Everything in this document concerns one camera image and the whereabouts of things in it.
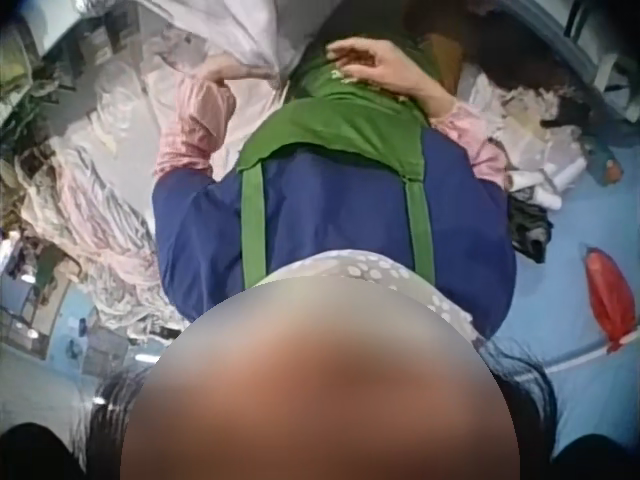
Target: dark hair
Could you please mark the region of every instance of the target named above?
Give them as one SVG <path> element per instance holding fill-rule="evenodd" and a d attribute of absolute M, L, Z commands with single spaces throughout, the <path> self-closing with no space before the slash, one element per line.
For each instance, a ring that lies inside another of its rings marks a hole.
<path fill-rule="evenodd" d="M 547 478 L 556 443 L 558 407 L 553 385 L 534 362 L 504 354 L 486 355 L 493 376 L 506 400 L 520 449 L 522 480 Z M 513 367 L 505 368 L 507 361 Z M 149 369 L 121 372 L 99 389 L 100 399 L 76 442 L 76 455 L 84 463 L 87 480 L 118 480 L 127 422 Z M 528 380 L 517 381 L 516 375 Z"/>

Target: green apron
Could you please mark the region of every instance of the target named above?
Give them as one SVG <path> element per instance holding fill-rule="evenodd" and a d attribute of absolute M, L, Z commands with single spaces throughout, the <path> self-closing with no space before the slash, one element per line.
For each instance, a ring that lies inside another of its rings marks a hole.
<path fill-rule="evenodd" d="M 417 47 L 404 50 L 434 75 Z M 303 61 L 291 79 L 291 100 L 253 134 L 240 153 L 241 237 L 245 288 L 267 277 L 266 209 L 262 163 L 282 147 L 321 146 L 357 154 L 396 172 L 403 180 L 415 271 L 435 283 L 429 209 L 424 191 L 421 132 L 428 122 L 409 100 L 334 78 L 324 52 Z"/>

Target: person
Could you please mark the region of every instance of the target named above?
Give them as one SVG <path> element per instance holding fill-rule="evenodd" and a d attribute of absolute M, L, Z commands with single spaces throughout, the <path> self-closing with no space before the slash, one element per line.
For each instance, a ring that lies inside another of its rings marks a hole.
<path fill-rule="evenodd" d="M 289 101 L 221 182 L 209 158 L 235 108 L 224 82 L 270 72 L 222 55 L 184 76 L 153 192 L 162 283 L 178 311 L 193 322 L 282 267 L 360 251 L 415 272 L 478 342 L 490 339 L 515 289 L 507 160 L 436 70 L 403 36 L 310 47 Z"/>
<path fill-rule="evenodd" d="M 512 479 L 518 461 L 523 480 L 547 478 L 557 406 L 544 372 L 479 356 L 441 318 L 453 306 L 428 308 L 426 281 L 370 276 L 381 261 L 403 268 L 367 259 L 367 281 L 349 257 L 281 269 L 151 370 L 109 379 L 79 452 L 88 478 Z"/>

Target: hand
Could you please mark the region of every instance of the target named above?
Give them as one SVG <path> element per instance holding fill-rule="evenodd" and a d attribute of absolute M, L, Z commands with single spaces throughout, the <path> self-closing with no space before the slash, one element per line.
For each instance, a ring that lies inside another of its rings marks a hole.
<path fill-rule="evenodd" d="M 276 73 L 269 68 L 249 67 L 228 53 L 207 57 L 204 63 L 195 70 L 194 75 L 202 80 L 218 84 L 224 84 L 226 80 L 247 78 L 274 80 L 277 78 Z"/>
<path fill-rule="evenodd" d="M 349 38 L 330 44 L 327 58 L 345 77 L 414 98 L 432 118 L 447 115 L 456 100 L 388 40 Z"/>
<path fill-rule="evenodd" d="M 349 38 L 327 47 L 327 58 L 347 77 L 414 97 L 430 77 L 405 53 L 387 40 Z"/>

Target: apron strap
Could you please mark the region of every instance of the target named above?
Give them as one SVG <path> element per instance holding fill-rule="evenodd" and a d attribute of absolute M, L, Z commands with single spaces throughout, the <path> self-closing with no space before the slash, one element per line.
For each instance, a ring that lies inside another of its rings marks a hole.
<path fill-rule="evenodd" d="M 240 223 L 244 283 L 245 289 L 249 289 L 267 277 L 267 222 L 262 163 L 242 173 Z"/>
<path fill-rule="evenodd" d="M 436 272 L 431 237 L 431 218 L 427 197 L 424 194 L 424 185 L 422 182 L 405 180 L 405 194 L 415 272 L 431 285 L 435 285 Z"/>
<path fill-rule="evenodd" d="M 435 285 L 429 206 L 421 182 L 404 180 L 415 272 Z M 245 289 L 267 277 L 266 208 L 262 164 L 242 173 L 242 265 Z"/>

